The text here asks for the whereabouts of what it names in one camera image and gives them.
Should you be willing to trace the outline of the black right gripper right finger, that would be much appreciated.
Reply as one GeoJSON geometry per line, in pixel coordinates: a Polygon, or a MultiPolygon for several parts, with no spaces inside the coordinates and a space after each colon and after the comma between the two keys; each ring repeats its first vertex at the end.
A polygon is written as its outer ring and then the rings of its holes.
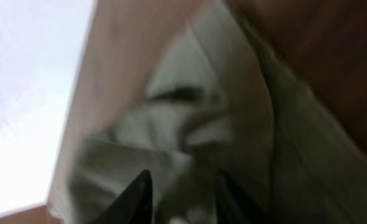
{"type": "Polygon", "coordinates": [[[216,177],[215,205],[217,224],[270,224],[268,215],[226,173],[216,177]]]}

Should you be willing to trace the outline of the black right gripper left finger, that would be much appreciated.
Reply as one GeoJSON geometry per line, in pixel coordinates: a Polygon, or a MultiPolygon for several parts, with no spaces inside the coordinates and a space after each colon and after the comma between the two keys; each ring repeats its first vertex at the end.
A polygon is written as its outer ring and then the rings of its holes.
{"type": "Polygon", "coordinates": [[[143,170],[91,224],[151,224],[152,178],[143,170]]]}

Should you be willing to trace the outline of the khaki grey shorts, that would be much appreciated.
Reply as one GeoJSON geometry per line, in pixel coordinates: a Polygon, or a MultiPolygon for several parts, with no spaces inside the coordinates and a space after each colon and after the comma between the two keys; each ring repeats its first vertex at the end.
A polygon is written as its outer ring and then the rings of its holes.
{"type": "Polygon", "coordinates": [[[254,26],[213,1],[134,110],[89,135],[51,208],[91,223],[150,170],[152,223],[217,223],[226,172],[275,223],[367,223],[367,158],[254,26]]]}

